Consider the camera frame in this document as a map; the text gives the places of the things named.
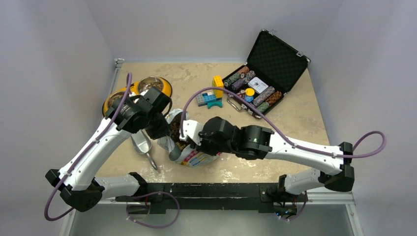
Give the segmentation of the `silver metal scoop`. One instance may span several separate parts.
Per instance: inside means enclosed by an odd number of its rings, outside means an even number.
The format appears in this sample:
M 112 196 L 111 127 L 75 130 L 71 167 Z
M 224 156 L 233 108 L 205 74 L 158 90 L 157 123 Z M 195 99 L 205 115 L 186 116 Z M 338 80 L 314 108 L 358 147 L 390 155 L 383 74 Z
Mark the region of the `silver metal scoop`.
M 152 142 L 150 141 L 148 136 L 142 130 L 140 130 L 137 133 L 131 135 L 131 141 L 136 153 L 139 155 L 146 156 L 150 165 L 155 170 L 158 170 L 158 166 L 150 154 Z

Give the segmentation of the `colourful pet food bag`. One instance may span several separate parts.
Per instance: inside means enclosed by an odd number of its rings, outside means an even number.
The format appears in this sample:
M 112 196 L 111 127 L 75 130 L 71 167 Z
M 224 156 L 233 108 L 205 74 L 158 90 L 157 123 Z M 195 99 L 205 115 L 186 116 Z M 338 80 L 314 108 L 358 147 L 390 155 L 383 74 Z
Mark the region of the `colourful pet food bag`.
M 188 141 L 182 141 L 179 138 L 180 118 L 182 109 L 173 109 L 167 116 L 166 121 L 171 127 L 169 136 L 159 138 L 157 144 L 166 150 L 169 154 L 169 160 L 186 166 L 196 167 L 216 160 L 220 157 L 220 152 L 217 155 L 211 156 L 203 152 L 196 151 Z

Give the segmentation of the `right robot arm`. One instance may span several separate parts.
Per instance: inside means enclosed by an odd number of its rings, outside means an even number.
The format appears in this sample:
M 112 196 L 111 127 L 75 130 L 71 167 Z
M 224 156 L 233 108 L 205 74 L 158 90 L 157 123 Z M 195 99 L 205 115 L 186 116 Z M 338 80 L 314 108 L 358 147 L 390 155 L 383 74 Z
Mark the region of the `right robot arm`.
M 308 167 L 308 170 L 280 177 L 277 196 L 288 200 L 304 190 L 324 187 L 336 192 L 350 192 L 355 182 L 354 168 L 340 146 L 324 146 L 281 136 L 258 125 L 237 127 L 214 117 L 204 125 L 190 120 L 184 133 L 196 150 L 206 154 L 231 153 L 246 160 L 276 159 Z

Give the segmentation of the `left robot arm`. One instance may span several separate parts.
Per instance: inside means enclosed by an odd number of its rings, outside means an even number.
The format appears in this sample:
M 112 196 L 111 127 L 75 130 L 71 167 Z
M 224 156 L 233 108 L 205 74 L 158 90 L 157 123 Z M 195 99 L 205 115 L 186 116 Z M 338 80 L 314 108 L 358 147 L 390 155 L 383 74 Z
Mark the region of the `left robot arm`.
M 137 173 L 122 177 L 97 177 L 96 173 L 133 134 L 144 130 L 151 139 L 169 135 L 170 126 L 163 111 L 171 105 L 171 98 L 156 88 L 150 88 L 144 95 L 125 92 L 114 100 L 95 134 L 79 153 L 59 170 L 50 169 L 45 178 L 67 205 L 80 212 L 93 208 L 105 198 L 129 196 L 141 201 L 147 188 Z

